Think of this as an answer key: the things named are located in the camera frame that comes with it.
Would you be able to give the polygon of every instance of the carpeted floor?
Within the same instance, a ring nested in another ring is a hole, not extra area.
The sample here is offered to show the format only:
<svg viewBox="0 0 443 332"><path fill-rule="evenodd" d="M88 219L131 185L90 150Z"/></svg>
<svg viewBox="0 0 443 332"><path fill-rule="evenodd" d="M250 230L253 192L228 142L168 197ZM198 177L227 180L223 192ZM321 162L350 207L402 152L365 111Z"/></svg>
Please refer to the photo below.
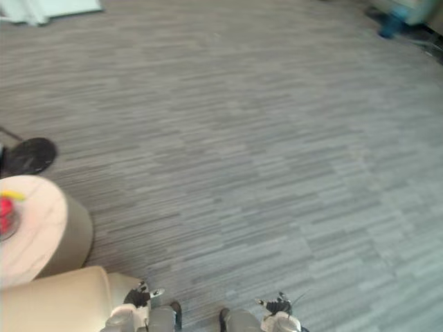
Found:
<svg viewBox="0 0 443 332"><path fill-rule="evenodd" d="M443 325L443 67L365 1L103 0L0 28L1 124L95 223L87 262L181 301L309 292L311 332Z"/></svg>

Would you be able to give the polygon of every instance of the beige armchair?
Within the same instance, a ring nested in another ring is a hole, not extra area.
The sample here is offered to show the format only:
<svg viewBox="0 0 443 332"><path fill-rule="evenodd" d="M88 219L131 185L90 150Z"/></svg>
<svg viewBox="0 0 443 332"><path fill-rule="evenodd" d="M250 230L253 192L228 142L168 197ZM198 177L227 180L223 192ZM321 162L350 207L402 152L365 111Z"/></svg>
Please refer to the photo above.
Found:
<svg viewBox="0 0 443 332"><path fill-rule="evenodd" d="M99 332L139 282L92 266L3 289L0 331Z"/></svg>

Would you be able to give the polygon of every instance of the white furniture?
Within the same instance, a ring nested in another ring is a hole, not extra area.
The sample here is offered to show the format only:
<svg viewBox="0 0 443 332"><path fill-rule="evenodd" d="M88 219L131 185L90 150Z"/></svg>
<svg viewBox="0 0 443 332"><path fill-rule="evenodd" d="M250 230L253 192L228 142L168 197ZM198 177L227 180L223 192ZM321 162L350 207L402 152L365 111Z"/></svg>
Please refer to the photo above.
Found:
<svg viewBox="0 0 443 332"><path fill-rule="evenodd" d="M0 331L99 332L139 282L93 266L3 289Z"/></svg>
<svg viewBox="0 0 443 332"><path fill-rule="evenodd" d="M1 0L4 21L45 24L51 17L102 10L99 0Z"/></svg>
<svg viewBox="0 0 443 332"><path fill-rule="evenodd" d="M93 235L91 218L83 206L39 176L3 178L0 188L26 197L17 204L18 230L0 243L2 288L82 266Z"/></svg>
<svg viewBox="0 0 443 332"><path fill-rule="evenodd" d="M371 4L378 10L388 14L395 6L401 5L409 9L406 24L413 26L426 21L433 9L441 0L371 0Z"/></svg>

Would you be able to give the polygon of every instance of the blue object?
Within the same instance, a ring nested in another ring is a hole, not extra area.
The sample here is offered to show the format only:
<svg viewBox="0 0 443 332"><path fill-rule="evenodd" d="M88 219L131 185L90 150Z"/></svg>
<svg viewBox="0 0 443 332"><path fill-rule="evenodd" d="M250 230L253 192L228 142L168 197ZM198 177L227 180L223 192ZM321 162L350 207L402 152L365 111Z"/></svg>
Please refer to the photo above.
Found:
<svg viewBox="0 0 443 332"><path fill-rule="evenodd" d="M394 35L400 32L403 24L408 17L409 11L404 6L396 6L392 12L386 17L384 25L379 31L379 35L383 38L393 38Z"/></svg>

